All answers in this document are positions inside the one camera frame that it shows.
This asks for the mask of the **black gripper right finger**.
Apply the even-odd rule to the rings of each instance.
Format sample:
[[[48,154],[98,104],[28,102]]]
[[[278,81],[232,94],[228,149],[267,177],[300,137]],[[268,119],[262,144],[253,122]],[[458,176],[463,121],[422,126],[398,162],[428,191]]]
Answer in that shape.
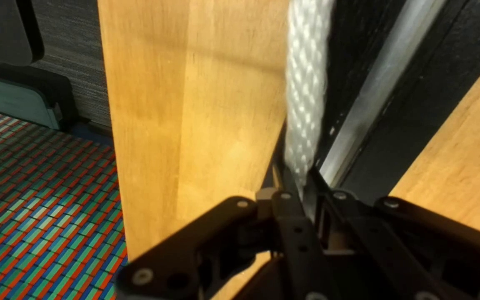
[[[305,206],[355,299],[480,300],[480,231],[398,197],[365,204],[315,171]]]

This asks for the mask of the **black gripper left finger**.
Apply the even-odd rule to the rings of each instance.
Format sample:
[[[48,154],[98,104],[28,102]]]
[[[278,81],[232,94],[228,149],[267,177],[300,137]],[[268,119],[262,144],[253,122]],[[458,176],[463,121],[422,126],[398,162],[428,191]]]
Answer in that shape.
[[[235,300],[330,300],[315,231],[317,189],[230,197],[127,267],[115,281],[120,300],[210,300],[260,254],[270,261]]]

